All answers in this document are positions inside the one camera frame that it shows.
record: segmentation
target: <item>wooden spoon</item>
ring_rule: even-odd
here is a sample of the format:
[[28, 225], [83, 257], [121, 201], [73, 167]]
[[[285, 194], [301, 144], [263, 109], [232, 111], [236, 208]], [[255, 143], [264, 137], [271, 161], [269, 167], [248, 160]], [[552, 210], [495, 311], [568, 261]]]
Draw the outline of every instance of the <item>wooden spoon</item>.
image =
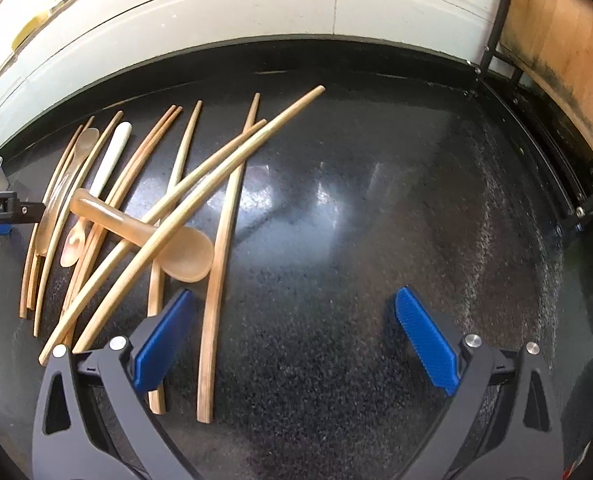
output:
[[[101, 224], [108, 231], [139, 247], [143, 247], [158, 229], [110, 207], [90, 195], [86, 189], [77, 189], [74, 192], [70, 211]], [[201, 231], [183, 226], [158, 254], [156, 260], [166, 274], [175, 280], [194, 283], [208, 275], [213, 258], [212, 240]]]
[[[75, 189], [81, 187], [85, 178], [88, 176], [88, 173], [92, 169], [94, 162], [99, 156], [100, 151], [103, 149], [103, 146], [110, 138], [110, 135], [114, 131], [118, 121], [121, 120], [123, 116], [122, 111], [116, 112], [108, 126], [105, 128], [105, 131], [99, 137], [94, 148], [85, 159], [85, 162], [81, 166], [81, 169], [76, 174], [76, 177], [72, 183], [71, 189], [67, 192], [67, 198], [65, 199], [65, 203], [69, 203], [72, 199], [72, 194], [74, 193]], [[61, 211], [58, 213], [58, 218], [56, 220], [56, 225], [54, 226], [54, 232], [52, 233], [52, 238], [50, 239], [50, 245], [48, 247], [48, 254], [46, 254], [45, 260], [43, 262], [43, 269], [40, 274], [40, 281], [38, 283], [38, 293], [36, 294], [36, 311], [34, 313], [34, 337], [38, 337], [38, 332], [41, 326], [41, 314], [43, 312], [43, 304], [44, 299], [46, 296], [46, 290], [48, 289], [48, 279], [50, 277], [50, 272], [52, 270], [52, 262], [54, 261], [54, 257], [56, 255], [56, 250], [58, 249], [59, 240], [61, 239], [61, 234], [63, 233], [63, 229], [65, 228], [65, 222], [67, 222], [67, 218], [70, 216], [70, 210], [67, 206], [63, 206]]]
[[99, 131], [96, 128], [83, 130], [77, 139], [76, 144], [74, 145], [72, 162], [54, 188], [52, 196], [46, 205], [46, 211], [43, 213], [43, 218], [36, 230], [36, 254], [39, 254], [40, 256], [48, 254], [50, 239], [52, 238], [56, 220], [58, 219], [58, 212], [67, 196], [67, 190], [75, 179], [81, 164], [83, 164], [94, 148], [97, 140], [99, 140]]
[[[90, 195], [99, 197], [100, 192], [103, 191], [121, 153], [123, 153], [131, 132], [132, 124], [130, 123], [123, 122], [116, 127], [108, 149], [103, 156], [103, 160], [101, 160], [97, 174], [94, 176], [94, 181], [90, 186]], [[81, 216], [74, 227], [70, 229], [70, 232], [65, 238], [63, 251], [61, 252], [61, 267], [71, 267], [81, 257], [81, 253], [83, 253], [83, 249], [85, 248], [85, 228], [87, 222], [88, 220]]]

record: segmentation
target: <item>black metal frame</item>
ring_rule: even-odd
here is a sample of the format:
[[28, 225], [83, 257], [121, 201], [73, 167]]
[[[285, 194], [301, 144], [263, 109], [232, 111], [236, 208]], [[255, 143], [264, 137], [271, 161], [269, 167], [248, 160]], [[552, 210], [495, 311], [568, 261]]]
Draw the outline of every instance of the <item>black metal frame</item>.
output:
[[[511, 83], [515, 88], [518, 86], [519, 80], [523, 75], [523, 70], [516, 66], [511, 57], [498, 50], [500, 37], [505, 25], [505, 20], [507, 19], [510, 4], [511, 0], [500, 0], [499, 10], [497, 11], [494, 25], [490, 32], [489, 39], [487, 40], [487, 44], [484, 47], [485, 52], [483, 54], [483, 58], [481, 59], [481, 64], [480, 66], [476, 67], [475, 73], [480, 78], [485, 77], [489, 72], [489, 65], [492, 59], [497, 57], [514, 67]], [[569, 212], [569, 216], [567, 216], [567, 218], [561, 222], [561, 234], [577, 232], [582, 230], [583, 227], [585, 227], [585, 225], [588, 224], [588, 222], [590, 222], [593, 218], [593, 192], [590, 193], [589, 196], [585, 195], [579, 185], [579, 180], [571, 170], [571, 167], [565, 159], [565, 156], [560, 150], [557, 149], [555, 145], [551, 145], [553, 144], [551, 139], [546, 138], [545, 141], [548, 143], [551, 154], [557, 159], [559, 166], [563, 168], [568, 183], [574, 191], [575, 199], [578, 200], [577, 203], [579, 204], [574, 210], [571, 210]]]
[[515, 68], [515, 71], [512, 75], [512, 83], [518, 85], [518, 81], [521, 79], [523, 75], [523, 71], [516, 66], [512, 58], [498, 50], [497, 46], [500, 41], [500, 35], [503, 32], [503, 27], [505, 26], [505, 20], [507, 19], [507, 13], [509, 12], [509, 6], [512, 0], [500, 0], [499, 2], [499, 10], [497, 10], [496, 18], [494, 19], [494, 25], [492, 26], [492, 30], [489, 34], [489, 38], [487, 40], [487, 44], [484, 47], [483, 58], [481, 59], [481, 64], [475, 69], [476, 74], [480, 75], [481, 77], [485, 77], [487, 71], [489, 70], [489, 64], [491, 63], [492, 59], [497, 57], [502, 61], [505, 61], [509, 65], [512, 65]]

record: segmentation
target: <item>spoon bowl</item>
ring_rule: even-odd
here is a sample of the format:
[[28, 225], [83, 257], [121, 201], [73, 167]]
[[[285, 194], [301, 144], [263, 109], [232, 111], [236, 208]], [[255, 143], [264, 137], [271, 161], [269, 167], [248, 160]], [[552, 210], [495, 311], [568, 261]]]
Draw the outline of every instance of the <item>spoon bowl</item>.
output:
[[81, 132], [74, 145], [74, 156], [67, 170], [60, 181], [54, 187], [54, 191], [46, 204], [46, 211], [36, 229], [36, 254], [45, 256], [48, 254], [50, 239], [54, 234], [58, 213], [61, 210], [67, 191], [69, 190], [76, 173], [90, 154], [97, 140], [99, 140], [99, 131], [96, 128], [88, 128]]
[[65, 238], [61, 253], [61, 267], [71, 267], [79, 261], [85, 247], [85, 219], [79, 218]]

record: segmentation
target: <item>spoon handle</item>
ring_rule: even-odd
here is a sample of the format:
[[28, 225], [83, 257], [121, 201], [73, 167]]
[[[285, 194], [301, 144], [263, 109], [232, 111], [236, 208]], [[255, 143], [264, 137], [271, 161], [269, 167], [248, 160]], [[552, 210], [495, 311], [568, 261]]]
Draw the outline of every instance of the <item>spoon handle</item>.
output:
[[118, 162], [121, 153], [123, 153], [123, 149], [128, 142], [128, 137], [131, 132], [132, 124], [128, 122], [120, 123], [116, 127], [116, 130], [112, 135], [112, 140], [110, 140], [110, 144], [108, 145], [105, 155], [103, 155], [103, 160], [101, 160], [97, 174], [94, 176], [94, 180], [90, 186], [90, 195], [95, 197], [100, 196], [101, 191], [103, 191], [105, 184], [108, 183], [110, 175], [112, 175], [112, 172], [116, 167], [116, 163]]
[[70, 202], [70, 211], [102, 225], [108, 231], [112, 231], [139, 247], [147, 242], [155, 230], [155, 227], [110, 207], [102, 200], [92, 196], [86, 189], [77, 189], [74, 192]]

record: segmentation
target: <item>wooden board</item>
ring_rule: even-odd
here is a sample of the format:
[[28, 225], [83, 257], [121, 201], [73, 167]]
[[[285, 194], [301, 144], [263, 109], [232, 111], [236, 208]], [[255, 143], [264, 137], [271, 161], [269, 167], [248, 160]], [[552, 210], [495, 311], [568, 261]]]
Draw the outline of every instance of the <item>wooden board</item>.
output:
[[500, 43], [593, 150], [593, 3], [512, 0]]

